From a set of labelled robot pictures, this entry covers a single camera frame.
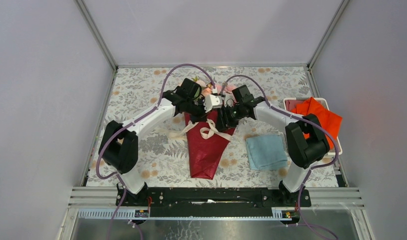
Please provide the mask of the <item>dark red wrapping paper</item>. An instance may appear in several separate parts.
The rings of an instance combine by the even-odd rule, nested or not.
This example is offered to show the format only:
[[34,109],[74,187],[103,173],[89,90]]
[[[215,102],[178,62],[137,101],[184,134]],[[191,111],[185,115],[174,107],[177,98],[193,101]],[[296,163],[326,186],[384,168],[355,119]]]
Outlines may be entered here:
[[[207,116],[207,120],[213,120],[216,124],[218,112],[213,110]],[[186,125],[188,124],[189,115],[184,115]],[[203,139],[200,134],[200,128],[208,128],[205,122],[198,122],[197,126],[186,133],[188,154],[189,154],[189,171],[192,178],[212,180],[222,158],[222,155],[230,141],[214,135],[212,138]],[[221,131],[233,136],[234,128]]]

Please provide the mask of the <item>aluminium front rail frame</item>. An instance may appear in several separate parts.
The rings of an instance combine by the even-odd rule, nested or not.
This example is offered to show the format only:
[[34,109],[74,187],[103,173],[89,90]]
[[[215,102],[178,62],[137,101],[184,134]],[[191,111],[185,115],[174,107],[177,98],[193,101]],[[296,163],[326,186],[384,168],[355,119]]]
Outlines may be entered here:
[[68,202],[86,219],[291,221],[305,210],[363,210],[360,191],[308,187],[284,203],[276,188],[151,187],[138,199],[116,187],[74,187]]

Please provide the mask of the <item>light blue folded cloth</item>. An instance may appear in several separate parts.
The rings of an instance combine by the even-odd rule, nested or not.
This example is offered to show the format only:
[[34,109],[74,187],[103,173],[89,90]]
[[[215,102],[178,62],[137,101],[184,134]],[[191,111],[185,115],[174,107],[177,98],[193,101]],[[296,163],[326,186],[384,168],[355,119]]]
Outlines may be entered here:
[[276,171],[288,165],[283,138],[277,134],[249,137],[245,140],[251,170]]

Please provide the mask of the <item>floral patterned table mat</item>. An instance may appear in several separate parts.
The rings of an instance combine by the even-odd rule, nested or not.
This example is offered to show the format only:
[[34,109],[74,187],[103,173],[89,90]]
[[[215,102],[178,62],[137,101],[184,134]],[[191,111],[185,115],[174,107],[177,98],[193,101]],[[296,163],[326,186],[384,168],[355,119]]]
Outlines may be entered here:
[[[272,105],[283,107],[285,98],[312,96],[306,69],[292,67],[204,67],[198,70],[181,67],[120,68],[114,80],[104,124],[129,120],[152,107],[161,89],[172,90],[183,79],[198,79],[205,83],[213,78],[218,84],[248,86],[258,97],[266,94]],[[273,171],[250,169],[246,139],[280,131],[264,122],[245,118],[236,128],[231,142],[220,159],[213,179],[192,178],[189,151],[185,136],[172,138],[170,132],[185,127],[185,117],[179,114],[160,124],[139,143],[136,169],[150,187],[277,187],[288,173],[288,167]]]

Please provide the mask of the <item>pink fake flower bunch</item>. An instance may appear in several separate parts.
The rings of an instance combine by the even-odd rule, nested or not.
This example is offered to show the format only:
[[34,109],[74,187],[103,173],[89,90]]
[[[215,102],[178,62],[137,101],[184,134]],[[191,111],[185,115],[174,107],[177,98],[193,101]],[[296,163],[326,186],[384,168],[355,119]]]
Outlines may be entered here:
[[[192,98],[194,101],[197,101],[198,99],[202,99],[212,93],[213,85],[209,82],[206,83],[205,81],[201,80],[198,76],[195,76],[191,79],[193,82],[197,83],[200,86],[200,91],[198,90],[195,96]],[[223,90],[223,95],[226,95],[229,98],[232,98],[233,101],[236,101],[236,98],[233,95],[233,90],[235,90],[237,87],[233,84],[230,83],[216,83],[215,87],[217,89],[217,93],[220,94],[222,88]]]

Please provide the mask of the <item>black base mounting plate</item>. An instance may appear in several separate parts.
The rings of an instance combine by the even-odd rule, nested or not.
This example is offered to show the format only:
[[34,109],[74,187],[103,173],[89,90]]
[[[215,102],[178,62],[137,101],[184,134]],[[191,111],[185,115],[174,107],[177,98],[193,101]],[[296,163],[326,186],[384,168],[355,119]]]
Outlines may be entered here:
[[116,204],[144,207],[150,216],[166,218],[271,217],[272,208],[309,208],[309,191],[289,193],[267,187],[148,187],[139,193],[117,189]]

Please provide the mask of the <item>cream ribbon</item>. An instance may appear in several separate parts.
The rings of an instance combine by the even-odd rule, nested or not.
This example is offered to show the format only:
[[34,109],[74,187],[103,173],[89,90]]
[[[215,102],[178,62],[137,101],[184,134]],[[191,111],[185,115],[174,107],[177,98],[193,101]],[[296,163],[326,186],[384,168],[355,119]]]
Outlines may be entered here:
[[[227,140],[228,142],[230,142],[232,140],[232,136],[230,134],[220,132],[220,131],[217,130],[216,124],[215,124],[215,122],[213,120],[208,119],[206,121],[206,123],[208,124],[208,127],[201,127],[199,129],[200,135],[204,140],[208,140],[208,139],[212,138],[215,135]],[[182,138],[187,132],[189,132],[191,129],[195,128],[197,125],[198,125],[198,122],[193,123],[193,122],[189,121],[188,124],[186,125],[186,127],[183,130],[181,130],[181,131],[170,131],[168,133],[168,137],[172,138],[172,139]]]

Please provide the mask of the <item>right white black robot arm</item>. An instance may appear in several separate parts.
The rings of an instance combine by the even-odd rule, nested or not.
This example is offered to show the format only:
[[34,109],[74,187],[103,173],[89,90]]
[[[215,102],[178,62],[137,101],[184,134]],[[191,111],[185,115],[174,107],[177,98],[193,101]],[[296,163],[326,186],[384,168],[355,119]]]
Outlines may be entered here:
[[305,184],[312,170],[321,168],[320,160],[330,151],[333,137],[322,127],[314,114],[298,115],[270,104],[266,95],[254,97],[246,85],[232,91],[232,106],[221,94],[223,104],[217,109],[216,128],[231,129],[243,118],[251,118],[282,129],[291,165],[278,189],[269,196],[277,206],[293,207],[300,204]]

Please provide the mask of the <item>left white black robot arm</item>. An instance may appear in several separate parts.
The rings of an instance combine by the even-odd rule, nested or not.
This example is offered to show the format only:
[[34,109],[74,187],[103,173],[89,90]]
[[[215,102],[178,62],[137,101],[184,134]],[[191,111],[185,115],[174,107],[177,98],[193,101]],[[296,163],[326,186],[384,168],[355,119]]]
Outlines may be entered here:
[[136,167],[139,161],[139,143],[164,121],[180,113],[202,119],[210,112],[205,104],[218,93],[217,88],[203,88],[191,79],[173,90],[162,90],[156,104],[138,116],[124,122],[110,121],[104,130],[98,151],[98,160],[114,168],[120,183],[117,204],[139,206],[145,203],[148,185]]

